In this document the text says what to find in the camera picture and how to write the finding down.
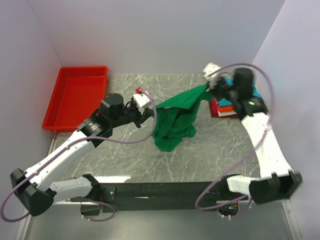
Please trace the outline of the green t shirt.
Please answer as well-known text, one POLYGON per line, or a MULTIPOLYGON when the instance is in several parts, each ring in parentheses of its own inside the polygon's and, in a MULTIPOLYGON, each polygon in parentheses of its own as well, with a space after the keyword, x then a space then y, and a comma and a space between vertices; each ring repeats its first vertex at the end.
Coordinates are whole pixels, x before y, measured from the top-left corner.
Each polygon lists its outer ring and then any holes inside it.
POLYGON ((164 152, 173 151, 183 140, 196 134, 194 122, 202 101, 213 96, 206 85, 181 92, 156 106, 157 124, 152 136, 155 146, 164 152))

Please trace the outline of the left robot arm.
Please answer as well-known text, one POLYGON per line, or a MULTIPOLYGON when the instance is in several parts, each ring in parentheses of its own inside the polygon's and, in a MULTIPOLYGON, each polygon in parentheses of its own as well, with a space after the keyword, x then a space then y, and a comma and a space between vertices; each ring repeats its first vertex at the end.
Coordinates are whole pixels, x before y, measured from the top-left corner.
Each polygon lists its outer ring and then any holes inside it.
POLYGON ((132 96, 128 103, 119 93, 110 93, 100 106, 85 119, 71 136, 39 163, 26 170, 17 168, 10 174, 12 194, 36 217, 54 203, 72 198, 98 203, 101 183, 91 174, 57 181, 73 162, 96 149, 103 141, 112 142, 113 130, 135 124, 140 128, 150 117, 157 117, 153 98, 145 90, 132 96))

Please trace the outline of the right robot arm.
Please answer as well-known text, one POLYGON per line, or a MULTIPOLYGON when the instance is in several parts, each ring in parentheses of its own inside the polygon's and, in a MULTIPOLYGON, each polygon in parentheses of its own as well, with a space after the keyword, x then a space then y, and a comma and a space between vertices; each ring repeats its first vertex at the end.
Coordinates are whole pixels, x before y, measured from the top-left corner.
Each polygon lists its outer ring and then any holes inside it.
POLYGON ((208 87, 216 100, 232 103, 241 124, 255 147, 260 177, 224 176, 227 193, 249 196, 256 204, 290 199, 302 183, 286 161, 270 124, 271 112, 264 100, 254 94, 254 73, 249 68, 237 68, 232 83, 227 83, 219 70, 205 75, 208 87))

